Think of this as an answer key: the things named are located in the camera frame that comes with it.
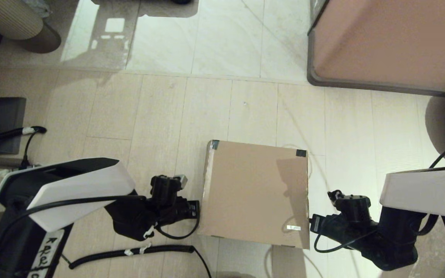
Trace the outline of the brown cardboard shoe box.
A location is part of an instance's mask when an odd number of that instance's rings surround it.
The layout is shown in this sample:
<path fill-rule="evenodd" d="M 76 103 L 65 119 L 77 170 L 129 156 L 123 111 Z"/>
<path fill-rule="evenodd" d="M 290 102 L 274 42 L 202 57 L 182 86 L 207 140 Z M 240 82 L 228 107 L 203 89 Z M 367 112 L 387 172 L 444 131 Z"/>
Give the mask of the brown cardboard shoe box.
<path fill-rule="evenodd" d="M 211 140 L 198 234 L 309 249 L 308 155 Z"/>

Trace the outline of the long black corrugated conduit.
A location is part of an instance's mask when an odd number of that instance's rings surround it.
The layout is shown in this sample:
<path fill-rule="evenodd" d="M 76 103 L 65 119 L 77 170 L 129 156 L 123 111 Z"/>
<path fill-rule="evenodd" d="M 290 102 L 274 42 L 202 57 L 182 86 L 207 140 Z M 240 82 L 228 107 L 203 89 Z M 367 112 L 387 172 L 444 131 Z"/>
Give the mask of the long black corrugated conduit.
<path fill-rule="evenodd" d="M 67 264 L 68 264 L 68 268 L 73 270 L 73 269 L 76 269 L 77 267 L 81 266 L 82 264 L 93 262 L 93 261 L 119 258 L 119 257 L 130 257 L 130 256 L 134 256 L 134 255 L 141 255 L 141 254 L 154 254 L 154 253 L 160 253 L 160 252 L 182 252 L 182 253 L 190 253 L 190 254 L 195 253 L 199 257 L 201 262 L 203 263 L 203 266 L 205 267 L 208 277 L 212 278 L 212 273 L 208 267 L 208 264 L 205 262 L 201 253 L 193 245 L 170 244 L 170 245 L 145 246 L 145 247 L 138 247 L 138 248 L 132 248 L 132 249 L 99 252 L 96 254 L 91 254 L 91 255 L 87 255 L 85 257 L 81 257 L 73 262 L 68 261 Z"/>

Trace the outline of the crumpled clear plastic sheet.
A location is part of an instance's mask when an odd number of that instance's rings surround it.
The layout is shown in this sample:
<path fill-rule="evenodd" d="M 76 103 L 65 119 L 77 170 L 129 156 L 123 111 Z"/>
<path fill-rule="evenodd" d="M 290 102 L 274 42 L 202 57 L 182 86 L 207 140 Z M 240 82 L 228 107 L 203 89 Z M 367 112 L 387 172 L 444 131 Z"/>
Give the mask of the crumpled clear plastic sheet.
<path fill-rule="evenodd" d="M 445 227 L 438 223 L 416 243 L 418 260 L 412 267 L 409 278 L 445 278 Z"/>

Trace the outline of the grey crumpled plastic bag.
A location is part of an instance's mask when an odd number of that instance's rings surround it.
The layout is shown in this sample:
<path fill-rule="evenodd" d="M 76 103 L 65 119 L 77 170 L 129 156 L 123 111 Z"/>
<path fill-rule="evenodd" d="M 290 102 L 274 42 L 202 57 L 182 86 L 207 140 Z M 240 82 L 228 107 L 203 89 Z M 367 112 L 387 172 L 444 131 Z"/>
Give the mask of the grey crumpled plastic bag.
<path fill-rule="evenodd" d="M 47 0 L 22 0 L 32 11 L 41 18 L 48 18 L 52 14 L 51 6 Z"/>

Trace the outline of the ribbed beige round stool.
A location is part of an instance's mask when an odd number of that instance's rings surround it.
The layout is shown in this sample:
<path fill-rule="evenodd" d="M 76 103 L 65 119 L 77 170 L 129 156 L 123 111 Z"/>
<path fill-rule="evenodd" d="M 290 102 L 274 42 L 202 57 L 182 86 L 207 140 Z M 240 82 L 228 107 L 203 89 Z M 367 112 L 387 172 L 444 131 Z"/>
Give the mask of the ribbed beige round stool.
<path fill-rule="evenodd" d="M 62 42 L 60 34 L 23 0 L 0 0 L 0 34 L 31 53 L 51 53 Z"/>

